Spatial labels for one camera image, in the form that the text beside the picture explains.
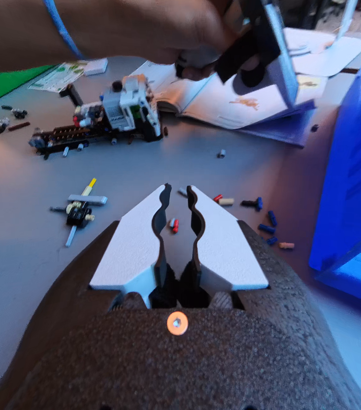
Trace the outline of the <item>blue wristband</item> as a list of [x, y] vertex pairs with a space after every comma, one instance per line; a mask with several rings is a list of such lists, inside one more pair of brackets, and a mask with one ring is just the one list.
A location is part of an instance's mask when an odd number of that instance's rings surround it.
[[56, 31], [58, 32], [58, 34], [64, 41], [65, 45], [68, 47], [68, 49], [72, 52], [72, 54], [78, 60], [86, 60], [85, 55], [80, 51], [80, 49], [75, 44], [62, 18], [60, 17], [60, 13], [56, 7], [55, 1], [54, 0], [43, 0], [42, 2], [56, 28]]

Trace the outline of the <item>person's left hand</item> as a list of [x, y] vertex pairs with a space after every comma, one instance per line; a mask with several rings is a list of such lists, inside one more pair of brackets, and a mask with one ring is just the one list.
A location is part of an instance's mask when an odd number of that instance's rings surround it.
[[173, 64], [182, 51], [225, 52], [239, 35], [213, 1], [80, 1], [80, 50], [90, 58], [141, 57]]

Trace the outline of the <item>black blue lego pin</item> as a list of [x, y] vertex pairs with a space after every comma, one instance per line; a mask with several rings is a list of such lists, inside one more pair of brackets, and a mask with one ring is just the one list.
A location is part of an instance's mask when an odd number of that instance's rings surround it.
[[263, 200], [261, 197], [257, 197], [255, 200], [243, 200], [240, 206], [246, 208], [254, 208], [256, 211], [261, 211], [263, 209]]

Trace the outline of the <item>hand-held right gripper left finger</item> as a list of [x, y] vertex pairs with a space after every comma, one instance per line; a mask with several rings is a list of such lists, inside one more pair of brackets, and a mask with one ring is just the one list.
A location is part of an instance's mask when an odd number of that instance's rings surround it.
[[149, 295], [163, 287], [167, 274], [160, 234], [167, 224], [171, 191], [170, 184], [160, 185], [120, 219], [91, 278], [91, 289], [135, 292], [151, 308]]

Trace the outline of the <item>lego instruction booklet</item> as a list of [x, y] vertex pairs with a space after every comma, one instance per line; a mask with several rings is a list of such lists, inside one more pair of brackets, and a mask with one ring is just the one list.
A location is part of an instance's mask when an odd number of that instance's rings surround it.
[[145, 62], [131, 75], [144, 75], [160, 111], [178, 117], [304, 147], [315, 100], [321, 97], [326, 78], [297, 74], [293, 106], [282, 97], [277, 80], [266, 73], [253, 89], [237, 74], [225, 84], [217, 74], [201, 81], [178, 79], [174, 65]]

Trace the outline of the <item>white metal stand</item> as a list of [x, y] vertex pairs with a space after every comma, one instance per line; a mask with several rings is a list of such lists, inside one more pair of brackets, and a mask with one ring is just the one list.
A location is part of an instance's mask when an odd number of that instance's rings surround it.
[[283, 29], [296, 74], [332, 77], [361, 54], [361, 39], [345, 36], [356, 6], [356, 0], [346, 1], [336, 34], [300, 28]]

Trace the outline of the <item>sticker sheet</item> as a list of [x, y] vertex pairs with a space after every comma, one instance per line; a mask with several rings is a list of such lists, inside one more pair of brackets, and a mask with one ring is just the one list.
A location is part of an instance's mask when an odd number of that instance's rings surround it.
[[60, 64], [49, 73], [36, 79], [29, 85], [28, 89], [59, 93], [67, 85], [74, 83], [84, 75], [86, 66], [87, 62], [85, 61]]

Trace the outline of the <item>blue plastic bin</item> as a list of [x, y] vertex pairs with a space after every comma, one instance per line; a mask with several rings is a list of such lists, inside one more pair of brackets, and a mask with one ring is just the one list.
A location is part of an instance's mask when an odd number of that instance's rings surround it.
[[361, 299], [361, 68], [337, 117], [309, 266]]

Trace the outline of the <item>white lego truck model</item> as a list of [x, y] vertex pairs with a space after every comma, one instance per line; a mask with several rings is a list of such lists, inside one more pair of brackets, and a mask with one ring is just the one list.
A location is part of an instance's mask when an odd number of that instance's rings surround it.
[[74, 104], [73, 124], [52, 131], [36, 131], [29, 140], [29, 146], [45, 160], [56, 152], [66, 156], [71, 150], [82, 151], [98, 140], [109, 139], [112, 145], [119, 138], [155, 142], [167, 134], [144, 74], [114, 81], [98, 101], [91, 103], [83, 103], [73, 84], [68, 84], [59, 95], [69, 97]]

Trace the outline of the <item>black lego connector frame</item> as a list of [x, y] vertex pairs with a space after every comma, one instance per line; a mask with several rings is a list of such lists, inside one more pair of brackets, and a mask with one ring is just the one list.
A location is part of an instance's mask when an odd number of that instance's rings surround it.
[[88, 223], [93, 222], [95, 216], [92, 214], [92, 208], [87, 202], [82, 202], [79, 206], [74, 205], [67, 215], [66, 225], [83, 229]]

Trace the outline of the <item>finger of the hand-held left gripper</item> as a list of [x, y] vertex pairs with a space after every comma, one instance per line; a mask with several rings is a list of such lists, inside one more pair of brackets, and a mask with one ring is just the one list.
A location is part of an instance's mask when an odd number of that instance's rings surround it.
[[284, 23], [276, 1], [269, 1], [265, 5], [265, 13], [280, 49], [280, 55], [267, 67], [268, 74], [273, 83], [278, 87], [287, 107], [292, 109], [296, 104], [298, 80], [287, 48], [283, 32]]

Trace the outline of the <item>grey beam gear assembly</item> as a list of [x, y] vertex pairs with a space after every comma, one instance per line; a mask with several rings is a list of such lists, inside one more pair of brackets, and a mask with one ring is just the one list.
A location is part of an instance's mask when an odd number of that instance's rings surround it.
[[106, 196], [94, 196], [91, 194], [97, 179], [92, 178], [91, 182], [86, 186], [80, 195], [72, 194], [69, 196], [65, 207], [50, 207], [50, 212], [65, 213], [69, 215], [74, 208], [82, 209], [84, 206], [104, 206], [108, 198]]

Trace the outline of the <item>small white box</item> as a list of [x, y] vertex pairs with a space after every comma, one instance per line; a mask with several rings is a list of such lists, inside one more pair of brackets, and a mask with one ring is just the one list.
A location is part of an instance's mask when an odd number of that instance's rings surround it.
[[84, 75], [86, 77], [103, 74], [108, 66], [108, 58], [86, 60], [84, 67]]

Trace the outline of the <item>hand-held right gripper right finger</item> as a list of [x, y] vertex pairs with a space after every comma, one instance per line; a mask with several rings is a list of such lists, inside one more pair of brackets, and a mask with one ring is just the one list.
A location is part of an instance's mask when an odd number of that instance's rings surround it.
[[192, 249], [193, 287], [205, 291], [266, 289], [266, 278], [243, 227], [201, 190], [187, 186], [191, 228], [196, 235]]

